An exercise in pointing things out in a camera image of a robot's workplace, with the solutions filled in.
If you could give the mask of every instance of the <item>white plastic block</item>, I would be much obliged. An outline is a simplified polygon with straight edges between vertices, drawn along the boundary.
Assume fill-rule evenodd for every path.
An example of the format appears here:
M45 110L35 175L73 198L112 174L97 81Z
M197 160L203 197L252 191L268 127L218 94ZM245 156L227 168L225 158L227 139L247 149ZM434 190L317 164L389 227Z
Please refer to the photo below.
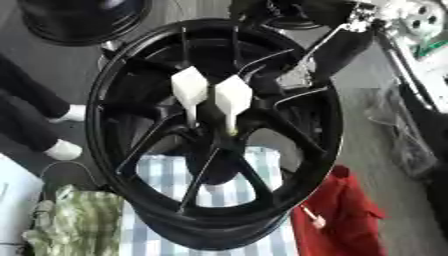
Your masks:
M226 115L227 131L235 135L237 116L250 108L253 91L239 76L234 75L216 85L215 101Z
M188 122L196 125L196 106L207 99L207 79L195 67L171 76L173 94L187 111Z

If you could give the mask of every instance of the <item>red cloth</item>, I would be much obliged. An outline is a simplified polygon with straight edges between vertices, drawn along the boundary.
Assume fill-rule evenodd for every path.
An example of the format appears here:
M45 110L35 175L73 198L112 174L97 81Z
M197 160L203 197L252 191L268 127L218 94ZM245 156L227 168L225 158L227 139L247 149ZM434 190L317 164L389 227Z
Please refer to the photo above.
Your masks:
M336 166L319 189L302 204L326 220L316 229L297 207L292 222L300 256L385 256L377 220L384 213L360 188L355 176Z

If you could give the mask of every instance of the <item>foot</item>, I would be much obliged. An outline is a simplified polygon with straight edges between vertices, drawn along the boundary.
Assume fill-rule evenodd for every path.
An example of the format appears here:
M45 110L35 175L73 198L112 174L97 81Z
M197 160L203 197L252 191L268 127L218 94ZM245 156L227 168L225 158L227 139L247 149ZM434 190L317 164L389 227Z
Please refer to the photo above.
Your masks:
M82 148L71 142L58 140L58 142L56 142L56 144L49 150L45 151L44 154L59 161L70 161L81 156Z
M60 118L49 119L48 121L53 124L62 123L65 121L84 122L85 117L85 105L70 105L70 109L65 115Z

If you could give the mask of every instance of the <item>gray floor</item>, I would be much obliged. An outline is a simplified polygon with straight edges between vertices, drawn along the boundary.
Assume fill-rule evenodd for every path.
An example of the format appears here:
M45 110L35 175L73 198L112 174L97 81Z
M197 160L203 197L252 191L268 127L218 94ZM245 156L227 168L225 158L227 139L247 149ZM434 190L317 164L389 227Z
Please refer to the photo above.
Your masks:
M172 21L196 17L225 17L228 0L154 0L154 11L129 37ZM309 44L323 31L292 33ZM97 74L99 51L95 47L66 48L48 45L32 37L21 23L12 0L0 1L0 52L23 67L35 79L72 103L84 103ZM448 245L432 217L423 188L403 174L390 159L390 141L384 131L364 116L370 96L391 78L380 50L374 45L335 78L345 112L345 143L338 162L352 168L366 192L387 213L381 222L381 238L391 256L448 255ZM85 146L82 124L53 127L61 137ZM52 161L0 137L0 152L39 174ZM87 149L80 162L101 179ZM54 186L75 183L89 188L88 177L78 167L55 167L48 173Z

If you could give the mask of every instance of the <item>checkered cloth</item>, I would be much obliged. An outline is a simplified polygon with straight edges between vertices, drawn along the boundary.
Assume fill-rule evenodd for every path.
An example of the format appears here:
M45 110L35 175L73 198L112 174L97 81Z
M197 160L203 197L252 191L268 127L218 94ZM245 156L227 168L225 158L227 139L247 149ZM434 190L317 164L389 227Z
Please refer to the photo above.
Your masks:
M246 160L271 189L282 184L277 151L249 147ZM138 175L159 192L181 200L192 177L183 157L144 156L137 166ZM252 186L238 174L221 186L202 186L197 201L201 206L224 207L238 205L255 199ZM129 203L124 204L120 241L120 256L296 256L298 250L290 220L258 242L228 251L197 251L174 244L152 231L135 214Z

